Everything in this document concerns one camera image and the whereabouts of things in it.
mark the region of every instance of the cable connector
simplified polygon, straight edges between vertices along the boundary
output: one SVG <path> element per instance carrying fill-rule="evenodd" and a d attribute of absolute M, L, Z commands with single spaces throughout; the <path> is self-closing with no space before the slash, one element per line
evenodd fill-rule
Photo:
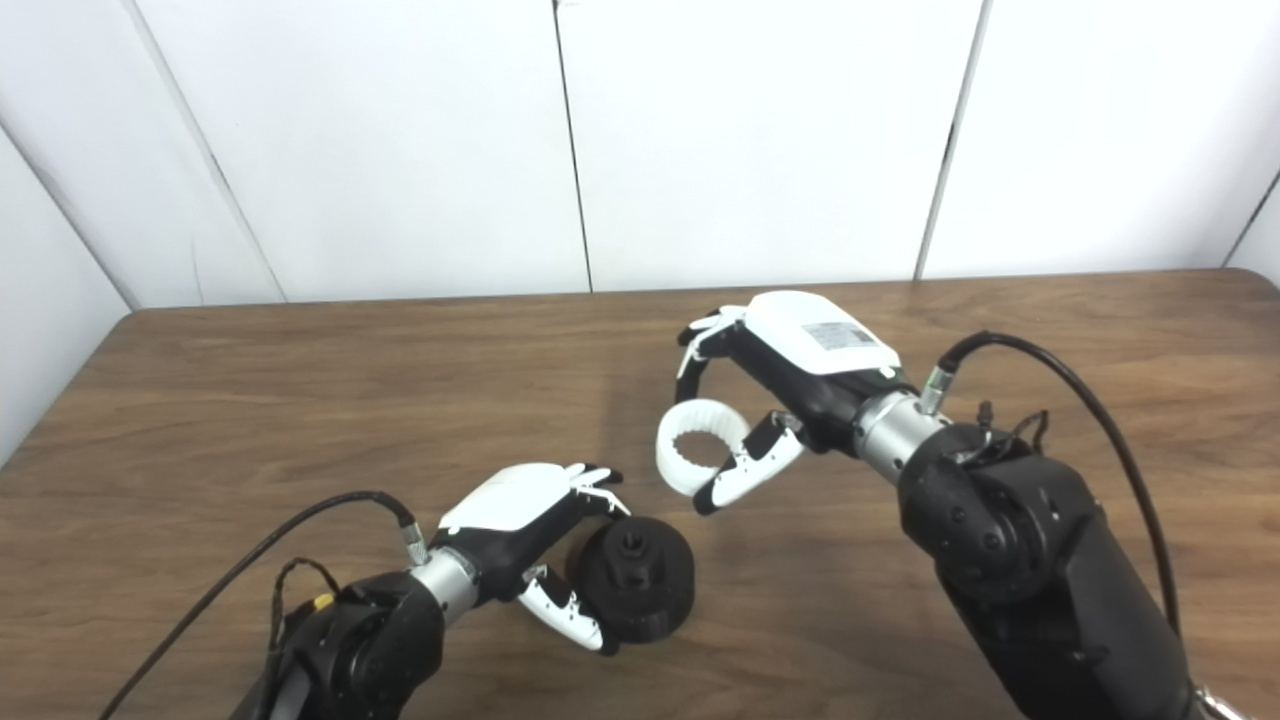
<path fill-rule="evenodd" d="M 951 389 L 951 380 L 955 378 L 955 373 L 948 373 L 940 366 L 933 368 L 928 382 L 924 383 L 924 389 L 920 392 L 922 414 L 929 418 L 938 414 L 942 401 L 947 398 L 947 391 Z"/>
<path fill-rule="evenodd" d="M 404 550 L 408 551 L 408 562 L 413 568 L 426 565 L 426 538 L 422 537 L 422 528 L 417 523 L 401 527 L 401 537 L 404 538 Z"/>
<path fill-rule="evenodd" d="M 991 427 L 996 423 L 996 407 L 989 400 L 978 404 L 978 427 L 991 433 Z"/>

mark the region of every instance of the black cylindrical object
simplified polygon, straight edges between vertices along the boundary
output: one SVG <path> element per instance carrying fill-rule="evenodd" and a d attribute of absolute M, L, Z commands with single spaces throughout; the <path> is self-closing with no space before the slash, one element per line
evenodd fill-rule
<path fill-rule="evenodd" d="M 586 541 L 573 585 L 621 642 L 659 641 L 694 607 L 694 553 L 662 520 L 626 518 Z"/>

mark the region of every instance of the wall seam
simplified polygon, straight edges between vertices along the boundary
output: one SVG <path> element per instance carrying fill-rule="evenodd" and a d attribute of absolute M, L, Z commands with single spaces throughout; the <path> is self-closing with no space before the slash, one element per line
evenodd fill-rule
<path fill-rule="evenodd" d="M 27 149 L 23 147 L 22 142 L 18 141 L 18 137 L 9 128 L 9 123 L 4 119 L 3 114 L 0 114 L 0 133 L 3 133 L 9 140 L 10 143 L 13 143 L 14 149 L 18 151 L 18 156 L 22 158 L 23 163 L 26 163 L 27 169 L 31 170 L 31 174 L 36 177 L 36 182 L 38 182 L 40 187 L 44 188 L 45 195 L 47 195 L 49 200 L 52 201 L 54 208 L 58 208 L 58 213 L 61 214 L 64 220 L 67 220 L 68 227 L 70 227 L 72 232 L 76 234 L 76 238 L 79 241 L 81 246 L 84 249 L 86 252 L 88 252 L 88 256 L 92 258 L 93 263 L 97 265 L 97 269 L 106 277 L 106 282 L 111 284 L 115 292 L 120 296 L 120 300 L 124 301 L 124 305 L 129 309 L 129 313 L 133 313 L 134 310 L 141 307 L 137 296 L 133 295 L 133 291 L 129 290 L 129 286 L 125 284 L 119 275 L 111 272 L 111 268 L 106 264 L 102 256 L 99 255 L 97 250 L 93 247 L 93 243 L 90 242 L 88 236 L 84 233 L 84 228 L 82 228 L 81 224 L 76 222 L 73 213 L 68 208 L 70 205 L 70 201 L 63 195 L 61 190 L 58 187 L 58 183 L 49 176 L 49 173 L 46 173 L 38 164 L 36 164 L 31 154 L 27 152 Z"/>
<path fill-rule="evenodd" d="M 556 56 L 559 59 L 561 92 L 564 95 L 564 124 L 568 127 L 568 154 L 573 163 L 573 192 L 577 196 L 577 224 L 582 232 L 582 259 L 586 261 L 586 291 L 595 292 L 591 278 L 591 246 L 586 242 L 586 214 L 582 211 L 582 181 L 577 173 L 577 142 L 573 140 L 573 113 L 568 102 L 568 77 L 564 74 L 564 46 L 559 36 L 559 0 L 552 0 L 552 22 L 556 24 Z"/>
<path fill-rule="evenodd" d="M 1257 206 L 1253 208 L 1253 213 L 1249 215 L 1249 219 L 1244 222 L 1244 228 L 1240 229 L 1240 234 L 1235 238 L 1235 242 L 1231 243 L 1231 249 L 1226 251 L 1226 258 L 1222 258 L 1222 268 L 1226 268 L 1231 263 L 1231 259 L 1235 258 L 1235 251 L 1244 243 L 1244 238 L 1249 234 L 1253 222 L 1262 214 L 1262 209 L 1266 208 L 1267 200 L 1270 200 L 1271 193 L 1275 192 L 1276 184 L 1280 184 L 1280 169 L 1277 169 L 1275 177 L 1271 178 L 1271 184 L 1267 186 L 1266 192 L 1262 193 L 1262 199 L 1258 200 Z"/>
<path fill-rule="evenodd" d="M 147 56 L 151 58 L 152 65 L 160 74 L 160 79 L 164 82 L 170 100 L 173 100 L 178 114 L 182 117 L 183 124 L 187 127 L 187 132 L 191 133 L 191 137 L 200 151 L 200 156 L 205 161 L 206 169 L 210 176 L 212 176 L 214 184 L 218 187 L 219 195 L 223 196 L 223 202 L 227 205 L 228 210 L 230 210 L 237 227 L 242 233 L 244 233 L 244 237 L 250 240 L 250 245 L 253 247 L 259 261 L 262 264 L 262 269 L 265 269 L 266 274 L 271 278 L 271 283 L 275 286 L 275 291 L 279 293 L 280 300 L 288 302 L 289 296 L 284 292 L 284 286 L 280 284 L 280 278 L 275 274 L 275 268 L 271 265 L 270 259 L 268 259 L 266 250 L 262 247 L 261 240 L 253 231 L 253 225 L 250 224 L 248 217 L 244 214 L 244 209 L 241 206 L 239 199 L 236 197 L 236 191 L 232 190 L 230 182 L 227 179 L 227 174 L 223 173 L 223 167 L 218 161 L 218 156 L 214 155 L 212 147 L 209 145 L 205 129 L 200 126 L 196 113 L 191 109 L 191 102 L 187 101 L 187 95 L 178 85 L 178 78 L 173 73 L 173 68 L 169 65 L 169 60 L 165 58 L 164 51 L 160 49 L 160 42 L 156 40 L 155 33 L 151 32 L 151 26 L 142 14 L 142 9 L 138 6 L 137 0 L 120 0 L 120 5 L 133 22 L 133 29 L 138 33 L 138 38 L 142 41 L 142 46 L 146 49 Z"/>
<path fill-rule="evenodd" d="M 956 143 L 960 140 L 960 127 L 964 123 L 965 108 L 969 105 L 969 91 L 973 87 L 973 78 L 978 70 L 978 59 L 982 55 L 982 44 L 987 37 L 987 22 L 991 17 L 991 8 L 995 0 L 982 0 L 978 10 L 978 22 L 973 28 L 973 42 L 969 45 L 969 59 L 965 61 L 964 77 L 960 81 L 960 92 L 956 96 L 956 108 L 951 115 L 951 128 L 947 131 L 947 145 L 942 149 L 942 163 L 938 165 L 938 179 L 933 186 L 933 199 L 929 202 L 929 214 L 924 220 L 924 234 L 920 237 L 920 252 L 915 258 L 915 270 L 911 273 L 913 281 L 924 278 L 924 266 L 929 260 L 929 247 L 933 245 L 933 229 L 938 222 L 938 213 L 942 210 L 942 197 L 947 191 L 947 178 L 951 176 L 951 160 L 955 158 Z"/>

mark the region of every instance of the black arm housing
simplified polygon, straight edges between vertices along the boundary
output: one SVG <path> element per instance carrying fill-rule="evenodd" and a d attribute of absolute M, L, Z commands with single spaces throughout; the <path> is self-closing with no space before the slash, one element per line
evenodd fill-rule
<path fill-rule="evenodd" d="M 899 480 L 902 529 L 1032 720 L 1202 717 L 1187 653 L 1084 479 L 1011 441 L 960 465 L 982 430 L 931 438 Z M 993 447 L 1002 447 L 997 438 Z"/>
<path fill-rule="evenodd" d="M 259 678 L 230 720 L 255 720 L 265 682 L 271 720 L 396 720 L 440 669 L 444 615 L 408 573 L 352 583 L 333 603 L 310 607 L 291 614 L 278 676 Z"/>

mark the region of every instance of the robotic hand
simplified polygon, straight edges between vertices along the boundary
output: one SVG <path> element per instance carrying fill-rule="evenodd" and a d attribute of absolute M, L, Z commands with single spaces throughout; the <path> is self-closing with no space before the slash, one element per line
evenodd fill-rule
<path fill-rule="evenodd" d="M 678 342 L 686 352 L 677 405 L 659 429 L 658 465 L 700 514 L 774 477 L 803 448 L 861 459 L 896 486 L 904 532 L 933 557 L 947 598 L 1027 717 L 1244 719 L 1190 683 L 1174 605 L 1166 602 L 1166 623 L 1078 473 L 1042 455 L 1038 437 L 1024 442 L 1024 428 L 993 428 L 987 404 L 977 424 L 937 413 L 959 360 L 975 347 L 1011 345 L 1070 374 L 1047 352 L 979 333 L 943 356 L 918 396 L 897 354 L 870 331 L 831 301 L 791 291 L 721 307 Z M 714 357 L 732 359 L 787 411 L 745 433 L 727 406 L 691 400 Z M 1106 411 L 1096 407 L 1101 420 Z M 1114 423 L 1106 423 L 1110 434 Z M 722 468 L 696 482 L 671 471 L 696 468 L 672 460 L 680 432 L 736 424 L 722 434 L 732 451 Z"/>
<path fill-rule="evenodd" d="M 582 647 L 617 652 L 612 634 L 538 559 L 584 518 L 630 516 L 600 487 L 621 480 L 584 464 L 498 471 L 444 514 L 415 566 L 351 583 L 291 612 L 276 675 L 253 685 L 233 720 L 394 720 L 440 667 L 445 628 L 494 598 L 520 600 Z M 417 541 L 406 539 L 412 556 Z"/>

